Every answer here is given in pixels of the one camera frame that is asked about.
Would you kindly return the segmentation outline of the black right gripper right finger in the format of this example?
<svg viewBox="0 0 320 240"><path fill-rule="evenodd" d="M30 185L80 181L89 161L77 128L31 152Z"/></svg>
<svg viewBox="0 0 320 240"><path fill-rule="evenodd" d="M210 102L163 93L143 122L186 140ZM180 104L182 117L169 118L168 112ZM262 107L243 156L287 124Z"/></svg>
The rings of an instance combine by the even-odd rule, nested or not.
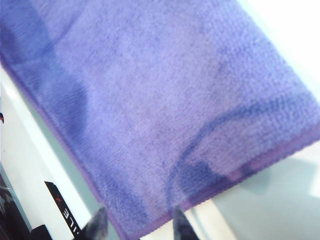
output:
<svg viewBox="0 0 320 240"><path fill-rule="evenodd" d="M174 240L199 240L184 212L176 207L173 212Z"/></svg>

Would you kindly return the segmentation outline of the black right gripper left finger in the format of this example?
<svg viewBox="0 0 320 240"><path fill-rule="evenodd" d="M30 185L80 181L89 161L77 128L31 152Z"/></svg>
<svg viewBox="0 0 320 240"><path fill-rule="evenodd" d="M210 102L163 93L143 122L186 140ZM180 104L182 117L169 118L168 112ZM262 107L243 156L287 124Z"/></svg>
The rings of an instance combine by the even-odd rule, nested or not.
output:
<svg viewBox="0 0 320 240"><path fill-rule="evenodd" d="M82 240L106 240L108 238L108 214L101 207L81 232Z"/></svg>

